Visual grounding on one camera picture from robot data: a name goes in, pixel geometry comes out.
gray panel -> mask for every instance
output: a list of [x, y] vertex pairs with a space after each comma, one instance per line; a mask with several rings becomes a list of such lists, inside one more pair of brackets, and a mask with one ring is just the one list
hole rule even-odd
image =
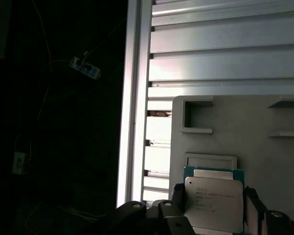
[[156, 190], [156, 189], [144, 189], [143, 200], [144, 201], [156, 201], [156, 200], [167, 200], [169, 198], [169, 192], [167, 190]]
[[233, 180], [233, 172], [217, 170], [194, 170], [194, 177]]
[[185, 81], [179, 82], [178, 86], [150, 87], [148, 89], [149, 98], [175, 98], [180, 95], [243, 94], [294, 94], [294, 79], [215, 81], [213, 84], [207, 85], [196, 85]]
[[294, 49], [195, 54], [150, 60], [150, 81], [294, 77]]
[[294, 44], [294, 17], [178, 27], [151, 33], [150, 52]]
[[173, 100], [149, 100], [147, 109], [170, 111], [172, 110], [172, 102]]
[[146, 140], [171, 140], [171, 117], [147, 117]]
[[144, 177], [144, 187], [145, 188], [160, 188], [160, 189], [164, 189], [164, 190], [169, 190], [169, 180], [145, 176]]
[[145, 170], [169, 172], [170, 148], [146, 147]]
[[245, 184], [264, 204], [294, 219], [294, 138], [269, 138], [273, 130], [294, 130], [294, 109], [268, 108], [279, 95], [214, 96], [214, 106], [193, 111], [212, 135], [180, 134], [183, 100], [173, 101], [170, 190], [183, 179], [186, 152], [237, 156]]
[[197, 153], [185, 153], [185, 165], [216, 168], [216, 169], [236, 169], [237, 157], [234, 156], [222, 156], [211, 154], [197, 154]]
[[[193, 8], [189, 7], [189, 2], [193, 3], [193, 7], [198, 5], [200, 9], [193, 12]], [[231, 3], [241, 3], [241, 5], [233, 5]], [[165, 4], [162, 6], [153, 6], [152, 26], [178, 24], [196, 21], [208, 21], [215, 19], [225, 19], [242, 16], [255, 16], [264, 14], [273, 14], [281, 12], [294, 11], [294, 0], [291, 1], [232, 1], [224, 0], [201, 0], [201, 1], [184, 1], [179, 4]], [[176, 15], [166, 15], [167, 12], [178, 13]]]

hanging cable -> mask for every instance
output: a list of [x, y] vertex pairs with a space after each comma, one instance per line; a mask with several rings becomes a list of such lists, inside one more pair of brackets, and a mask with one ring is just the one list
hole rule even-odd
[[28, 217], [25, 220], [25, 227], [27, 230], [31, 231], [34, 235], [37, 235], [37, 233], [35, 233], [29, 226], [28, 226], [28, 221], [30, 219], [30, 217], [34, 214], [34, 212], [37, 210], [37, 208], [41, 205], [41, 202], [38, 203], [34, 209], [31, 211], [31, 213], [29, 213]]
[[102, 40], [100, 44], [98, 44], [98, 46], [96, 46], [93, 50], [89, 51], [85, 56], [84, 58], [81, 60], [81, 65], [84, 64], [86, 58], [92, 54], [95, 50], [97, 50], [105, 41], [107, 41], [107, 39], [120, 27], [120, 25], [125, 22], [126, 20], [126, 17], [123, 18], [119, 23], [118, 25], [108, 34], [108, 36], [106, 37], [106, 39]]
[[[51, 72], [52, 72], [51, 53], [50, 53], [50, 48], [49, 48], [48, 40], [47, 40], [47, 37], [46, 37], [46, 31], [45, 31], [45, 27], [44, 27], [44, 24], [43, 24], [43, 19], [42, 19], [41, 15], [40, 15], [40, 12], [39, 12], [39, 10], [38, 10], [38, 8], [37, 8], [37, 6], [36, 6], [35, 1], [32, 0], [32, 2], [33, 2], [33, 5], [34, 5], [34, 7], [35, 7], [35, 10], [36, 10], [36, 12], [37, 12], [37, 15], [38, 15], [38, 17], [39, 17], [40, 25], [41, 25], [41, 28], [42, 28], [42, 31], [43, 31], [43, 34], [44, 34], [44, 37], [45, 37], [46, 48], [47, 48], [47, 51], [48, 51], [48, 57], [49, 57], [49, 70], [50, 70], [50, 73], [51, 73]], [[43, 99], [43, 102], [42, 102], [41, 108], [40, 108], [40, 110], [39, 110], [39, 112], [38, 112], [38, 115], [37, 115], [37, 119], [36, 119], [37, 122], [38, 122], [38, 120], [39, 120], [40, 113], [41, 113], [41, 111], [42, 111], [42, 109], [43, 109], [43, 106], [44, 106], [44, 104], [45, 104], [46, 97], [47, 97], [47, 94], [48, 94], [48, 92], [49, 92], [49, 88], [50, 88], [50, 82], [48, 83], [48, 86], [47, 86], [47, 89], [46, 89], [46, 93], [45, 93], [45, 96], [44, 96], [44, 99]]]

